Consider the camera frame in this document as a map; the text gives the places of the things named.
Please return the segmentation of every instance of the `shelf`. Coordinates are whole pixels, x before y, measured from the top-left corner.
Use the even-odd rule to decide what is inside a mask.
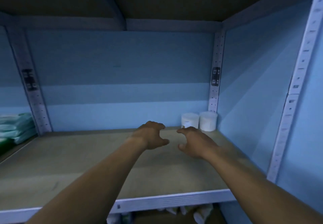
[[[36,208],[35,212],[117,149],[131,135],[131,131],[53,132],[27,144],[0,164],[0,220],[2,215],[13,210],[16,213]],[[186,199],[189,203],[195,199],[197,204],[234,199],[211,165],[194,160],[177,149],[177,144],[184,143],[185,137],[177,134],[176,128],[167,128],[160,134],[169,138],[171,143],[141,155],[127,177],[112,212],[149,209],[140,205],[143,200],[155,201],[149,205],[155,209],[180,205]],[[257,170],[220,132],[207,134],[227,148],[232,157]],[[209,193],[224,196],[210,201],[204,198]]]

